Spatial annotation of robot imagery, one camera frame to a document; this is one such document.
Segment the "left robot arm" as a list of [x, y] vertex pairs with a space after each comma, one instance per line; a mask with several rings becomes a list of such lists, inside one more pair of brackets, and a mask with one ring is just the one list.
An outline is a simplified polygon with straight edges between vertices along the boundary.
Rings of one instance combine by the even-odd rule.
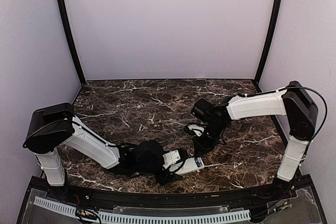
[[127, 177], [152, 174], [160, 185], [178, 179], [178, 172], [188, 158], [186, 150], [165, 151], [155, 140], [139, 144], [112, 144], [86, 127], [75, 115], [70, 103], [36, 110], [32, 114], [23, 148], [35, 154], [49, 185], [63, 201], [74, 197], [74, 189], [66, 183], [67, 174], [57, 151], [61, 145], [90, 157], [113, 174]]

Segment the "white remote control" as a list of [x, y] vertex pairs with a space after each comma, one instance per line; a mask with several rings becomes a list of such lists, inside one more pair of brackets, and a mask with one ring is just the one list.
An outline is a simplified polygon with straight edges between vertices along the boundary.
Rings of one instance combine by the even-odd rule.
[[195, 163], [195, 159], [196, 158], [188, 158], [181, 168], [180, 168], [180, 165], [178, 165], [178, 168], [177, 168], [178, 171], [176, 171], [175, 173], [178, 175], [184, 175], [184, 174], [188, 174], [188, 173], [203, 169], [205, 165], [204, 167], [198, 168]]

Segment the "blue battery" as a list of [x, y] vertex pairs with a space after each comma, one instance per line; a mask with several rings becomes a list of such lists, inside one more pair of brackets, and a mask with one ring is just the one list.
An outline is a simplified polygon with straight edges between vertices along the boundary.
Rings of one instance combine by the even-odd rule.
[[197, 165], [198, 168], [204, 167], [204, 163], [203, 163], [201, 157], [196, 158], [195, 159], [195, 163], [196, 163], [196, 165]]

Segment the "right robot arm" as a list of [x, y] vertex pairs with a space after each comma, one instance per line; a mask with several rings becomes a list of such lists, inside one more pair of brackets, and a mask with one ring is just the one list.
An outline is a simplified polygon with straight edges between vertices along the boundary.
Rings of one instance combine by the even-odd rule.
[[298, 81], [286, 87], [255, 94], [239, 94], [225, 97], [212, 104], [199, 99], [191, 114], [201, 121], [189, 123], [184, 131], [193, 136], [194, 156], [202, 156], [220, 143], [223, 131], [234, 120], [258, 116], [286, 116], [289, 124], [289, 140], [277, 171], [277, 181], [268, 188], [273, 200], [280, 199], [288, 191], [297, 168], [305, 160], [309, 146], [322, 127], [317, 126], [318, 106], [310, 96], [314, 90], [303, 87]]

